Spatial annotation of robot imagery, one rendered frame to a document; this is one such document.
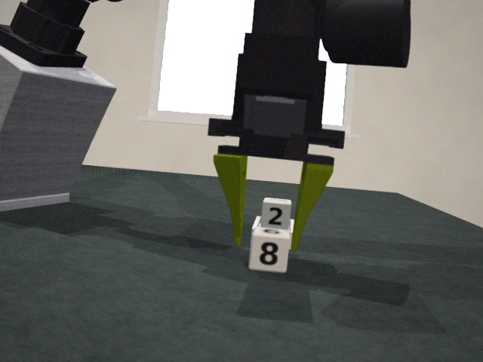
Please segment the white number cube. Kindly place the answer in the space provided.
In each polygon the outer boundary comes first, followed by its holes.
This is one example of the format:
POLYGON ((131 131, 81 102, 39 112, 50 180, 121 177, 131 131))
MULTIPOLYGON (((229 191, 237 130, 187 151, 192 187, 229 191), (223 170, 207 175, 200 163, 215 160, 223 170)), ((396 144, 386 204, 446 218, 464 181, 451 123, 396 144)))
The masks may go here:
POLYGON ((289 243, 288 230, 255 227, 251 236, 249 269, 285 273, 289 243))
POLYGON ((289 229, 291 200, 264 198, 260 227, 270 229, 289 229))

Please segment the beige open-top tray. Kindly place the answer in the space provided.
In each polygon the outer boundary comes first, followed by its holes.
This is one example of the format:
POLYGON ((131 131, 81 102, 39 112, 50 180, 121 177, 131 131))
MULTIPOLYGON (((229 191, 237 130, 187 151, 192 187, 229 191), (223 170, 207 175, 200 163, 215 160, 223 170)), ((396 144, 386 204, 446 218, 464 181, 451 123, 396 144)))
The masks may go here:
MULTIPOLYGON (((261 223, 261 216, 257 216, 257 218, 256 218, 256 220, 254 222, 254 225, 252 227, 251 235, 252 235, 253 230, 254 230, 255 227, 260 227, 260 223, 261 223)), ((292 239, 292 231, 293 231, 294 219, 290 219, 290 223, 291 223, 291 232, 290 232, 289 250, 291 250, 291 239, 292 239)), ((290 223, 289 223, 289 229, 288 229, 288 231, 290 231, 290 223)))

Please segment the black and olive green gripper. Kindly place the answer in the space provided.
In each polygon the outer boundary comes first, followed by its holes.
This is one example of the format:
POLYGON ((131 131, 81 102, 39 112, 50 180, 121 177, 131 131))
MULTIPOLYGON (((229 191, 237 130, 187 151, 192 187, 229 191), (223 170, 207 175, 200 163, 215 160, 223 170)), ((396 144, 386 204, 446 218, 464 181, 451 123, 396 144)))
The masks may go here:
POLYGON ((248 156, 303 161, 291 241, 291 252, 295 252, 306 220, 334 172, 334 158, 308 154, 309 144, 343 149, 345 131, 304 127, 303 135, 274 137, 244 129, 244 121, 209 118, 208 136, 222 135, 239 137, 238 146, 218 146, 214 155, 214 166, 230 209, 236 246, 242 239, 248 156))

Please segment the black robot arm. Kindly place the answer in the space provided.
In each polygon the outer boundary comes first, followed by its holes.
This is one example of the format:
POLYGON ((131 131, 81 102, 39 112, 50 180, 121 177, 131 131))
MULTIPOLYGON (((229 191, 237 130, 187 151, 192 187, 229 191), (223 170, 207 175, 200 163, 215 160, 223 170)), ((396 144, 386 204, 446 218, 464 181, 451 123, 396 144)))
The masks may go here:
MULTIPOLYGON (((79 25, 99 0, 87 1, 20 2, 11 25, 0 24, 0 45, 36 66, 82 68, 79 25)), ((254 0, 231 120, 274 137, 322 128, 328 61, 320 44, 333 64, 407 68, 411 0, 254 0)))

